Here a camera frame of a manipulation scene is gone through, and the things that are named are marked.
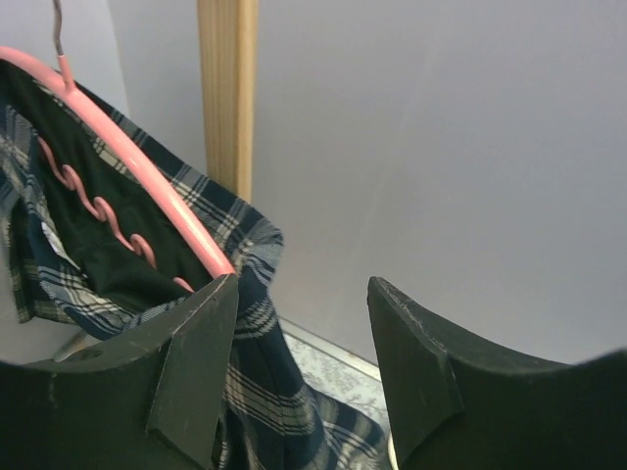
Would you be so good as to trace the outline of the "navy beige plaid skirt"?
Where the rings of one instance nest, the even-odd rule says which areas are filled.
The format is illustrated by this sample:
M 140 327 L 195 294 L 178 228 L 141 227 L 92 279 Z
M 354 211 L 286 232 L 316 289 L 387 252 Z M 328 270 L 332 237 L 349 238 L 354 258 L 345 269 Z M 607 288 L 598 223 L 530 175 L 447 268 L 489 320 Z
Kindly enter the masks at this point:
M 220 469 L 364 469 L 381 426 L 309 386 L 269 287 L 278 228 L 107 102 L 101 110 L 195 213 L 238 276 L 239 305 L 217 426 Z M 11 313 L 107 340 L 169 313 L 210 274 L 113 151 L 29 74 L 1 66 L 1 243 Z

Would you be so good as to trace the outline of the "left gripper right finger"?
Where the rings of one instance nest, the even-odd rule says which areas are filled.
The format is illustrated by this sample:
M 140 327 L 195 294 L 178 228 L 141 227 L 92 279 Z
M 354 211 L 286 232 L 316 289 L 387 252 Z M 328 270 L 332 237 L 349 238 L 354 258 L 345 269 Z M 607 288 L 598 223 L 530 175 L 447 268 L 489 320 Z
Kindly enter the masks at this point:
M 625 467 L 625 351 L 577 364 L 517 352 L 380 277 L 367 305 L 401 468 Z

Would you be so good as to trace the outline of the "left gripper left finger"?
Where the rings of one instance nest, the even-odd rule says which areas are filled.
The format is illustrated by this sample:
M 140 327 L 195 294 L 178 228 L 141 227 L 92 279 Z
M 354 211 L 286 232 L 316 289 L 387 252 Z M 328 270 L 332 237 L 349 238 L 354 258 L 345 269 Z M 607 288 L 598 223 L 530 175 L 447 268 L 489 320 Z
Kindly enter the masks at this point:
M 1 366 L 5 469 L 208 469 L 238 307 L 234 275 L 115 338 Z

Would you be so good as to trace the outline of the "pink hanger with plaid skirt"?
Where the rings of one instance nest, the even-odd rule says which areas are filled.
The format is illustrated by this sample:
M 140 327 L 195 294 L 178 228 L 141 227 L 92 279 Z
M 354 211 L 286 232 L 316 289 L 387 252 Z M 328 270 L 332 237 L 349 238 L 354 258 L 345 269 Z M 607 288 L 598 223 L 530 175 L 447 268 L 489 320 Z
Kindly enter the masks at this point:
M 183 202 L 159 170 L 124 131 L 78 89 L 61 40 L 62 4 L 59 1 L 54 1 L 52 6 L 54 11 L 52 37 L 59 68 L 53 70 L 29 54 L 5 46 L 1 48 L 1 59 L 27 72 L 40 82 L 109 146 L 163 211 L 212 277 L 218 278 L 221 275 L 233 274 L 235 269 L 229 259 L 221 251 L 199 218 Z M 48 144 L 41 141 L 40 145 L 56 178 L 77 194 L 83 206 L 95 218 L 109 225 L 114 237 L 120 243 L 136 255 L 145 258 L 152 267 L 156 267 L 155 254 L 148 241 L 137 233 L 125 237 L 121 232 L 116 213 L 109 203 L 100 196 L 89 198 L 84 184 L 74 168 L 68 164 L 57 165 Z

